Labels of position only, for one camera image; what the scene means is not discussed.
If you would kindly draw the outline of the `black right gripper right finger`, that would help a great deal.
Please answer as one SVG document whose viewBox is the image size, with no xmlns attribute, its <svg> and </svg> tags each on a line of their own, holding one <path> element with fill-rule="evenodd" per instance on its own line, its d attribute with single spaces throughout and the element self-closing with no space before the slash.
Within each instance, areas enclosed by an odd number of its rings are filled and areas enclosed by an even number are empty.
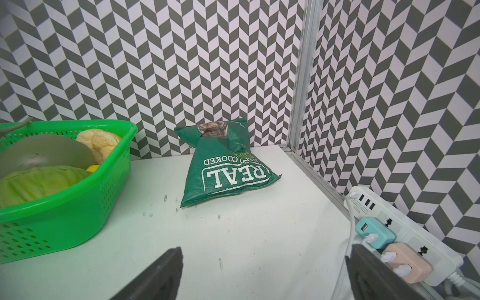
<svg viewBox="0 0 480 300">
<path fill-rule="evenodd" d="M 352 246 L 345 258 L 356 300 L 423 300 L 424 297 L 396 275 L 362 244 Z"/>
</svg>

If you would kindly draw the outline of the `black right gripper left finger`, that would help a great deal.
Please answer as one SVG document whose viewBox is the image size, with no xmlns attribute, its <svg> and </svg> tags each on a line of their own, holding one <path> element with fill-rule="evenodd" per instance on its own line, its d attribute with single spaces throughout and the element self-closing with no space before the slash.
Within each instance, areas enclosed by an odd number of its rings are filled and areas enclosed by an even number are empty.
<svg viewBox="0 0 480 300">
<path fill-rule="evenodd" d="M 183 273 L 180 247 L 167 250 L 135 277 L 112 300 L 175 300 Z"/>
</svg>

